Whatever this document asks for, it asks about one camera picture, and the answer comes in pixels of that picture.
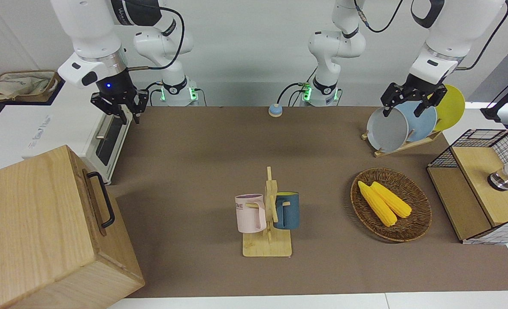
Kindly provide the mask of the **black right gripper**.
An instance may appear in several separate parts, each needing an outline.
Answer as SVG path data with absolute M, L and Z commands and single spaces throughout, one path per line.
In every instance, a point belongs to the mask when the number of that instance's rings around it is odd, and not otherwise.
M 145 112 L 149 100 L 148 90 L 137 90 L 128 71 L 122 71 L 96 82 L 99 92 L 91 94 L 91 103 L 107 115 L 118 117 L 123 125 L 128 118 L 120 104 L 132 106 L 133 119 L 139 124 L 139 117 Z

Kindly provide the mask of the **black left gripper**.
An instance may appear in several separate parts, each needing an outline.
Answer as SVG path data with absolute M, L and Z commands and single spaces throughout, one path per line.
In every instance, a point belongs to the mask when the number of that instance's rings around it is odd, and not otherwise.
M 437 107 L 447 91 L 442 83 L 434 85 L 409 73 L 403 86 L 392 82 L 380 97 L 384 107 L 383 116 L 387 118 L 397 105 L 403 104 L 413 95 L 420 94 L 420 103 L 414 110 L 414 115 L 418 118 L 427 108 Z

